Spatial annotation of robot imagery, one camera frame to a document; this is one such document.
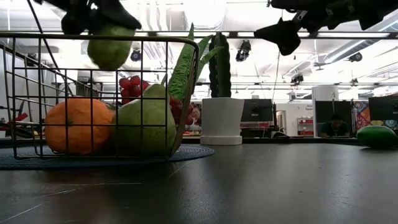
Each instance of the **white pillar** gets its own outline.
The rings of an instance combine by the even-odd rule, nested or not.
[[[317,107],[316,101],[337,101],[338,100],[338,86],[315,86],[312,87],[312,113],[313,113],[313,136],[317,136]]]

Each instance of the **green plant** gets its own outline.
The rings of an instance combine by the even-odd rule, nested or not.
[[[188,34],[188,39],[194,40],[193,36],[193,24],[191,24],[191,29]],[[209,62],[209,60],[214,57],[214,55],[219,52],[222,47],[215,47],[211,49],[205,56],[202,57],[206,46],[208,45],[209,41],[213,35],[209,35],[205,38],[203,38],[199,43],[199,64],[198,64],[198,73],[197,73],[197,79],[195,82],[198,81],[198,78],[200,76],[201,71],[203,70],[203,67]],[[194,48],[189,45],[185,44],[183,49],[181,50],[180,56],[177,60],[177,63],[175,65],[174,71],[172,73],[172,76],[170,78],[170,81],[168,83],[168,90],[169,93],[173,96],[175,99],[182,100],[185,96],[185,91],[187,90],[187,84],[188,84],[188,77],[189,77],[189,71],[191,67],[191,62],[193,59],[193,51]]]
[[[229,44],[226,36],[218,32],[211,39],[209,50],[221,50],[209,61],[211,97],[231,97],[231,64],[229,63]]]

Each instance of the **green fruit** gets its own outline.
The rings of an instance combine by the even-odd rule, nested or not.
[[[94,35],[134,36],[135,30],[119,26],[106,26]],[[90,40],[87,54],[100,69],[116,70],[124,64],[130,54],[132,41]]]
[[[361,128],[356,138],[360,143],[374,149],[383,149],[398,143],[395,132],[384,126],[366,126]]]
[[[119,125],[137,125],[135,127],[120,126],[118,134],[114,130],[114,140],[118,142],[119,152],[135,156],[166,156],[173,149],[176,127],[169,106],[169,100],[150,100],[148,98],[165,98],[166,89],[160,84],[148,87],[142,94],[143,124],[159,125],[159,127],[143,127],[141,142],[141,100],[134,100],[120,107],[118,111]],[[167,145],[165,141],[165,125],[167,112]]]

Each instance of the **fruit basket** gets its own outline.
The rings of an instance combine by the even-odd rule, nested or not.
[[[27,103],[28,117],[17,121],[15,110],[7,111],[7,127],[10,129],[14,157],[16,159],[58,157],[95,158],[169,158],[180,147],[185,129],[185,119],[190,109],[199,65],[199,46],[193,40],[175,37],[128,37],[96,35],[58,35],[0,33],[0,38],[12,40],[12,46],[2,46],[4,59],[4,82],[7,108]],[[19,39],[38,40],[38,58],[34,60],[17,51]],[[165,73],[161,83],[148,83],[145,73],[154,72],[143,69],[128,70],[139,72],[131,78],[118,77],[123,69],[100,70],[94,68],[48,67],[40,63],[42,46],[48,48],[46,40],[112,40],[144,42],[163,42],[166,46],[165,68],[156,72]],[[187,72],[184,77],[186,88],[177,90],[183,93],[180,99],[170,94],[168,79],[169,43],[176,42],[190,46]],[[87,71],[89,81],[79,82],[68,76],[71,71]],[[116,92],[106,96],[107,91],[98,90],[93,82],[93,73],[114,72]],[[26,87],[20,91],[21,80]],[[85,95],[77,95],[73,90],[82,86]],[[178,119],[172,110],[179,109]],[[31,131],[30,139],[21,138],[18,130]],[[26,141],[32,141],[34,153],[19,154]]]

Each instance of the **green pear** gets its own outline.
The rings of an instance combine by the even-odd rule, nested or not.
[[[119,152],[134,156],[166,156],[171,153],[176,127],[169,106],[169,94],[166,97],[167,101],[151,99],[165,96],[166,88],[160,84],[153,84],[143,92],[142,100],[137,99],[120,107],[118,124],[122,126],[118,127],[117,135],[116,128],[114,130],[114,140],[118,142]],[[151,125],[149,127],[141,126],[141,104],[143,125]],[[113,124],[116,124],[116,116],[113,118]]]

